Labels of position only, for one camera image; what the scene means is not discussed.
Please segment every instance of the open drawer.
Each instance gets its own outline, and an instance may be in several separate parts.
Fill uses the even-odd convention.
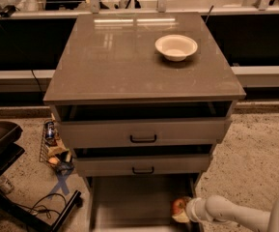
[[[89,231],[203,231],[198,223],[180,224],[171,218],[171,202],[194,196],[188,175],[93,178]]]
[[[153,175],[200,173],[210,163],[214,145],[177,145],[76,149],[78,175]]]
[[[62,122],[57,128],[70,149],[220,143],[230,119],[160,119]]]

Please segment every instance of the drawer front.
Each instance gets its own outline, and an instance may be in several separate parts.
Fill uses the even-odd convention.
[[[79,176],[122,176],[200,173],[209,167],[209,155],[74,159]]]
[[[67,147],[131,147],[221,142],[231,120],[66,122],[57,124]]]

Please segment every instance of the floor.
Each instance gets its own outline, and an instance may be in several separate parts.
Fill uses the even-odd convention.
[[[14,185],[8,194],[13,202],[33,206],[53,191],[66,199],[76,190],[82,192],[83,207],[74,208],[61,231],[87,231],[89,192],[75,171],[59,187],[55,172],[40,162],[42,126],[50,116],[47,107],[0,108],[0,120],[18,123],[23,134],[17,144],[25,149],[5,175]],[[196,187],[197,196],[223,195],[238,205],[269,211],[279,196],[279,102],[240,102],[224,141],[216,147],[209,170]],[[59,196],[43,201],[54,210],[63,208]],[[39,218],[47,222],[45,214]],[[224,227],[204,224],[206,232],[246,232],[237,225]],[[24,224],[0,210],[0,232],[28,231]]]

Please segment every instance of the gray countertop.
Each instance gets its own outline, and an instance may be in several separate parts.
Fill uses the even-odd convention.
[[[162,36],[198,44],[182,62],[154,48]],[[196,13],[83,14],[46,92],[47,104],[228,101],[245,93]]]

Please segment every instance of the small object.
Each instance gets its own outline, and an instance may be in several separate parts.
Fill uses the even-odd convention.
[[[49,146],[56,145],[55,141],[55,128],[52,120],[48,120],[44,123],[45,127],[45,141]]]
[[[2,17],[10,17],[14,12],[15,12],[15,6],[7,5],[0,11],[0,15]]]
[[[54,139],[55,140],[61,140],[60,134],[56,129],[54,129]]]
[[[141,5],[138,0],[135,0],[135,9],[141,9]]]
[[[68,153],[66,154],[64,162],[70,162],[72,158],[70,150],[68,150]]]
[[[14,190],[14,186],[11,181],[5,176],[0,176],[0,191],[4,194],[9,194]]]
[[[56,157],[50,158],[49,163],[56,172],[61,172],[63,170],[72,170],[74,168],[72,162],[62,162]]]
[[[179,62],[197,51],[197,43],[183,35],[167,35],[155,43],[156,49],[170,61]]]
[[[172,218],[179,223],[188,223],[190,219],[185,211],[186,204],[191,200],[190,197],[176,199],[172,204]]]
[[[47,146],[48,149],[48,156],[54,157],[56,155],[60,155],[63,154],[64,152],[66,152],[68,149],[64,146],[62,140],[56,140],[56,146]]]

